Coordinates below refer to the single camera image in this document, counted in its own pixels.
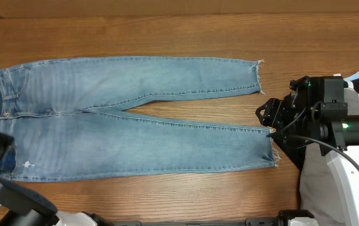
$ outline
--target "wooden surface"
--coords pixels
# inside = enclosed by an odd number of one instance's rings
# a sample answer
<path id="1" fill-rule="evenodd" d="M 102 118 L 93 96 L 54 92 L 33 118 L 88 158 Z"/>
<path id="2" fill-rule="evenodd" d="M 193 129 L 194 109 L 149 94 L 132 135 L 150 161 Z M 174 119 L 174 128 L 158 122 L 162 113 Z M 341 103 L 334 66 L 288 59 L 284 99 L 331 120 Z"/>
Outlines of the wooden surface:
<path id="1" fill-rule="evenodd" d="M 359 12 L 359 0 L 0 0 L 0 18 Z"/>
<path id="2" fill-rule="evenodd" d="M 290 78 L 359 70 L 359 13 L 0 20 L 0 68 L 121 55 L 264 59 L 259 73 L 266 95 L 158 102 L 130 110 L 256 126 L 256 108 L 287 95 Z M 95 212 L 109 220 L 242 220 L 297 208 L 299 173 L 281 157 L 278 168 L 234 173 L 21 184 L 60 210 Z"/>

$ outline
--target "jeans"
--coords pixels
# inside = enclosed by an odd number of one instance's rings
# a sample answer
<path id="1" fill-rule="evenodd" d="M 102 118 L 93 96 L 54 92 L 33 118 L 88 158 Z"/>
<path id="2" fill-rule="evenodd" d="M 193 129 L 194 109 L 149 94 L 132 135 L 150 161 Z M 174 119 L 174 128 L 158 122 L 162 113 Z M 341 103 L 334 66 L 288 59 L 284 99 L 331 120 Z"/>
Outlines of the jeans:
<path id="1" fill-rule="evenodd" d="M 124 56 L 43 60 L 0 70 L 1 163 L 17 181 L 68 181 L 274 166 L 266 127 L 130 114 L 154 100 L 260 92 L 259 62 Z"/>

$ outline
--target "wooden table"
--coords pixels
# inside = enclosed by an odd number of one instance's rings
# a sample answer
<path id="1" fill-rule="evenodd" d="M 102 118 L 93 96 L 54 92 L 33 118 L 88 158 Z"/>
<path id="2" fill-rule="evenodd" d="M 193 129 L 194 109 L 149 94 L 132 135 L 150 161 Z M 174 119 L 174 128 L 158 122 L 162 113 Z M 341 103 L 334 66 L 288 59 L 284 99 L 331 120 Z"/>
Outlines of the wooden table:
<path id="1" fill-rule="evenodd" d="M 287 95 L 291 78 L 359 70 L 359 13 L 0 19 L 0 68 L 122 55 L 264 59 L 259 73 L 266 95 L 157 102 L 129 110 L 256 126 L 256 108 Z M 20 184 L 60 210 L 95 212 L 108 220 L 242 220 L 298 207 L 299 172 L 282 152 L 281 158 L 278 168 L 234 173 Z"/>

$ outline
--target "jeans seam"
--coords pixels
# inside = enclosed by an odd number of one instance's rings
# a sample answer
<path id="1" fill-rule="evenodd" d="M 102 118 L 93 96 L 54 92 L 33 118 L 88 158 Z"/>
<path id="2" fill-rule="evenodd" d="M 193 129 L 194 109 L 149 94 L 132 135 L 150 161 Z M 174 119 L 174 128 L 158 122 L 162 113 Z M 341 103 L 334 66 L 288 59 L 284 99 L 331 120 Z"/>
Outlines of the jeans seam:
<path id="1" fill-rule="evenodd" d="M 7 79 L 9 80 L 9 83 L 11 84 L 10 87 L 12 88 L 13 93 L 15 93 L 15 88 L 12 85 L 12 80 L 11 80 L 11 76 L 10 76 L 9 73 L 10 73 L 10 71 L 7 69 L 6 70 L 6 76 L 7 76 Z M 5 97 L 3 96 L 3 100 L 12 99 L 12 98 L 15 98 L 17 96 L 18 96 L 17 94 L 7 95 Z"/>
<path id="2" fill-rule="evenodd" d="M 191 92 L 182 92 L 182 93 L 176 93 L 176 94 L 147 94 L 147 95 L 143 95 L 141 97 L 137 97 L 135 99 L 132 99 L 132 100 L 126 100 L 126 101 L 123 101 L 123 102 L 120 102 L 118 104 L 112 104 L 112 105 L 107 105 L 107 106 L 99 106 L 99 107 L 96 107 L 96 106 L 93 106 L 93 107 L 88 107 L 84 110 L 89 110 L 89 109 L 93 109 L 93 108 L 105 108 L 105 107 L 115 107 L 115 106 L 119 106 L 119 105 L 122 105 L 122 104 L 128 104 L 128 103 L 131 103 L 131 102 L 134 102 L 134 101 L 138 101 L 138 100 L 141 100 L 141 99 L 145 99 L 145 98 L 148 98 L 148 97 L 153 97 L 153 96 L 177 96 L 177 95 L 198 95 L 198 94 L 217 94 L 217 93 L 221 93 L 221 92 L 234 92 L 234 91 L 238 91 L 238 90 L 245 90 L 245 89 L 252 89 L 252 88 L 255 88 L 255 87 L 258 87 L 259 84 L 257 85 L 253 85 L 253 86 L 250 86 L 250 87 L 237 87 L 237 88 L 232 88 L 232 89 L 220 89 L 220 90 L 212 90 L 212 91 L 204 91 L 204 90 L 201 90 L 199 92 L 197 91 L 191 91 Z"/>
<path id="3" fill-rule="evenodd" d="M 239 128 L 239 127 L 194 125 L 194 124 L 185 124 L 185 123 L 179 123 L 179 122 L 166 122 L 166 121 L 158 121 L 158 120 L 153 120 L 153 119 L 142 119 L 140 117 L 136 118 L 136 117 L 117 116 L 117 115 L 105 113 L 105 112 L 98 112 L 96 114 L 107 115 L 107 116 L 117 117 L 117 118 L 121 118 L 121 119 L 128 119 L 128 120 L 132 120 L 132 121 L 157 122 L 157 123 L 161 123 L 161 124 L 167 124 L 170 126 L 189 126 L 192 128 L 204 128 L 204 129 L 239 130 L 242 132 L 254 132 L 254 131 L 269 132 L 268 129 L 249 129 L 249 128 Z"/>
<path id="4" fill-rule="evenodd" d="M 12 87 L 14 93 L 15 93 L 15 88 L 14 88 L 14 86 L 12 84 L 11 76 L 8 73 L 8 70 L 6 70 L 6 74 L 8 76 L 8 79 L 9 79 L 10 83 L 11 83 L 11 87 Z M 23 94 L 23 92 L 26 90 L 26 87 L 28 86 L 28 79 L 29 79 L 28 78 L 28 71 L 26 70 L 24 72 L 24 82 L 23 82 L 21 90 L 19 92 L 17 92 L 16 94 L 3 97 L 3 100 L 9 100 L 9 99 L 17 98 L 17 97 L 19 97 L 19 95 Z"/>
<path id="5" fill-rule="evenodd" d="M 181 57 L 181 56 L 112 56 L 112 57 L 96 57 L 96 58 L 87 58 L 87 57 L 83 57 L 83 58 L 79 58 L 79 59 L 67 59 L 67 60 L 57 60 L 54 62 L 44 62 L 38 65 L 32 65 L 32 66 L 27 66 L 27 67 L 20 67 L 17 68 L 15 70 L 11 70 L 10 72 L 17 72 L 20 70 L 26 70 L 29 68 L 33 68 L 33 67 L 38 67 L 38 66 L 42 66 L 42 65 L 48 65 L 48 64 L 53 64 L 53 63 L 66 63 L 66 62 L 71 62 L 71 61 L 85 61 L 85 60 L 100 60 L 100 59 L 104 59 L 104 60 L 144 60 L 144 59 L 163 59 L 163 60 L 172 60 L 172 59 L 182 59 L 182 60 L 216 60 L 216 61 L 238 61 L 238 62 L 251 62 L 251 61 L 247 61 L 247 60 L 239 60 L 239 59 L 228 59 L 228 58 L 220 58 L 220 57 Z"/>
<path id="6" fill-rule="evenodd" d="M 136 171 L 113 171 L 114 173 L 147 173 L 147 172 L 164 172 L 164 171 L 210 171 L 210 170 L 232 170 L 237 168 L 243 168 L 246 166 L 257 166 L 260 164 L 267 164 L 267 163 L 273 163 L 273 161 L 265 161 L 265 163 L 256 163 L 256 164 L 246 164 L 243 166 L 235 166 L 235 167 L 229 167 L 229 168 L 217 168 L 217 169 L 159 169 L 159 170 L 136 170 Z M 88 176 L 88 175 L 97 175 L 97 174 L 86 174 L 86 175 L 77 175 L 78 176 Z M 47 177 L 47 176 L 23 176 L 23 175 L 9 175 L 8 177 L 30 177 L 30 178 L 73 178 L 73 176 L 66 176 L 66 177 Z"/>

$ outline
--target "gray fabric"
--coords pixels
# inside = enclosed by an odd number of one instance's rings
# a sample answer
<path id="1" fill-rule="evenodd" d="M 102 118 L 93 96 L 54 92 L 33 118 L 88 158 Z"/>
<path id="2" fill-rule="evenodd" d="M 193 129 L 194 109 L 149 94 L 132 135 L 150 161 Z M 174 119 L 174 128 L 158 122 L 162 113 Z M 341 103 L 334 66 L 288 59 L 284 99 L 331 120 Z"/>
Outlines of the gray fabric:
<path id="1" fill-rule="evenodd" d="M 359 94 L 353 89 L 344 89 L 344 97 L 348 102 L 348 114 L 359 115 Z M 317 144 L 306 148 L 299 192 L 301 209 L 309 210 L 320 226 L 345 225 L 336 183 Z"/>

